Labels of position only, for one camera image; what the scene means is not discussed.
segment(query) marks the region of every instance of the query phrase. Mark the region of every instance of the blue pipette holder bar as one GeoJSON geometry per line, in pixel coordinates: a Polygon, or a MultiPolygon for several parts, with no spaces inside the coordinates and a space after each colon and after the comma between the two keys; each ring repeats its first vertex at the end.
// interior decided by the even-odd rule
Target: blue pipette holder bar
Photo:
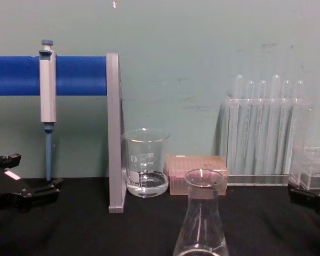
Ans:
{"type": "MultiPolygon", "coordinates": [[[[109,212],[123,212],[126,192],[121,72],[119,56],[57,56],[56,90],[61,96],[107,96],[109,149],[109,212]]],[[[38,96],[39,57],[0,56],[0,96],[38,96]]]]}

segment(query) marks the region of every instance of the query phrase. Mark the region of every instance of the teal wall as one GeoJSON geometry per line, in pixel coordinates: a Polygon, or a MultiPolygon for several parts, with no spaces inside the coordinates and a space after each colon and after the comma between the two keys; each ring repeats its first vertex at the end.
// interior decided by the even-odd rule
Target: teal wall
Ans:
{"type": "MultiPolygon", "coordinates": [[[[125,127],[171,133],[170,154],[214,154],[220,104],[237,73],[303,79],[320,95],[320,0],[0,1],[0,55],[121,55],[125,127]]],[[[106,175],[104,98],[59,98],[55,173],[106,175]]],[[[0,153],[44,175],[37,98],[0,97],[0,153]]]]}

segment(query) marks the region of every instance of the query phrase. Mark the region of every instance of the white label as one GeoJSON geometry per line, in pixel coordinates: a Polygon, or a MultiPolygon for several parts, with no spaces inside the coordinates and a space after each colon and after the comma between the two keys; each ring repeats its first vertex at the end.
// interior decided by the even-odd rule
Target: white label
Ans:
{"type": "Polygon", "coordinates": [[[139,173],[135,171],[130,171],[130,180],[136,183],[139,183],[140,177],[139,173]]]}
{"type": "Polygon", "coordinates": [[[11,171],[6,171],[5,174],[10,176],[14,180],[20,180],[20,177],[11,171]]]}

